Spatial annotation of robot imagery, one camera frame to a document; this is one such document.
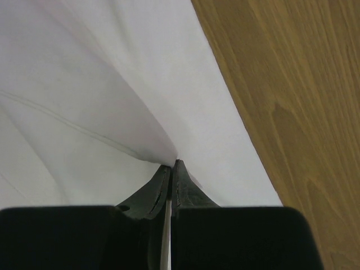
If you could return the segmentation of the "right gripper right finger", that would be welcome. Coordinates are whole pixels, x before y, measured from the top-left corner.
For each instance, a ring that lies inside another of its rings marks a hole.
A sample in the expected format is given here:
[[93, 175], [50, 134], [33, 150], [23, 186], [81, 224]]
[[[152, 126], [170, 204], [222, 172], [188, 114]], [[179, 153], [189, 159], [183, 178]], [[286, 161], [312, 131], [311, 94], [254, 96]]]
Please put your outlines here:
[[219, 208], [191, 179], [183, 160], [176, 160], [171, 176], [172, 216], [185, 208]]

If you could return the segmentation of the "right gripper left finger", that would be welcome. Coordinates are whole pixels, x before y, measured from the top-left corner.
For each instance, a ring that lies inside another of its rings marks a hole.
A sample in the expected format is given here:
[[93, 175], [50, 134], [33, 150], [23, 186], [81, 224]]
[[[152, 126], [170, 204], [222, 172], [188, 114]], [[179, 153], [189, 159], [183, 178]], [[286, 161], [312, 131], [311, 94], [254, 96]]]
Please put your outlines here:
[[166, 204], [170, 175], [171, 168], [161, 165], [144, 186], [116, 207], [134, 220], [154, 219]]

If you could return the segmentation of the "white printed t shirt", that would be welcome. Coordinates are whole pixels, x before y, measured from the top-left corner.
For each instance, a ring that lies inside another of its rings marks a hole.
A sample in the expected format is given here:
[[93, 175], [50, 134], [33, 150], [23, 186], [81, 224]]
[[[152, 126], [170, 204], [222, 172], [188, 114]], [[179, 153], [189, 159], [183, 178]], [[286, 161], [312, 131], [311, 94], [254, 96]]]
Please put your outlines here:
[[[178, 159], [219, 208], [172, 216]], [[256, 269], [279, 205], [190, 1], [1, 2], [2, 269]]]

